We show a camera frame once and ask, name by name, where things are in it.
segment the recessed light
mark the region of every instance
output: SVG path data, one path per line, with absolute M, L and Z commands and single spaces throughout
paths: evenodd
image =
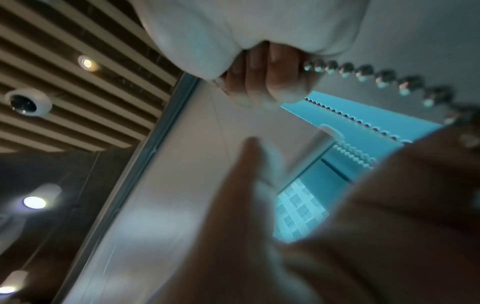
M 14 293 L 17 289 L 13 286 L 2 286 L 0 287 L 0 294 L 10 294 Z
M 99 69 L 99 65 L 85 55 L 81 55 L 78 58 L 78 64 L 85 70 L 89 72 L 95 72 Z
M 23 204 L 30 209 L 43 209 L 47 206 L 47 201 L 41 197 L 29 196 L 23 200 Z

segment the person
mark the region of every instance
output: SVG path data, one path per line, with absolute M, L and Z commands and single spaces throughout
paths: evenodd
M 134 0 L 175 64 L 274 108 L 317 78 L 304 58 L 351 45 L 368 1 Z M 359 181 L 308 237 L 273 238 L 276 150 L 246 141 L 196 242 L 150 303 L 480 303 L 477 114 L 408 145 Z

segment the metal frame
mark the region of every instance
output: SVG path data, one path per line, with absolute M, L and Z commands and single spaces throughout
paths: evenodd
M 116 183 L 113 191 L 95 220 L 95 223 L 93 223 L 85 241 L 83 241 L 65 281 L 51 304 L 60 304 L 75 284 L 90 257 L 95 252 L 97 245 L 103 239 L 105 233 L 115 220 L 116 215 L 120 212 L 143 172 L 146 170 L 160 145 L 169 134 L 177 117 L 184 108 L 184 105 L 194 92 L 198 82 L 199 79 L 197 77 L 186 73 L 178 81 L 169 105 L 147 139 L 135 150 L 130 162 L 127 164 L 120 179 Z

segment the wooden slat ceiling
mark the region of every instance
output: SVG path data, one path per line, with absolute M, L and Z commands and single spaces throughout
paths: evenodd
M 80 55 L 100 69 L 81 68 Z M 0 153 L 130 147 L 154 127 L 181 74 L 127 0 L 0 0 Z M 12 111 L 5 94 L 20 88 L 47 94 L 52 111 Z

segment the dome camera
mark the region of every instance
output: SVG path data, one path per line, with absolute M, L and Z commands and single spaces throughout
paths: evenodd
M 5 94 L 6 103 L 17 113 L 25 116 L 43 116 L 52 109 L 52 101 L 36 89 L 18 89 Z

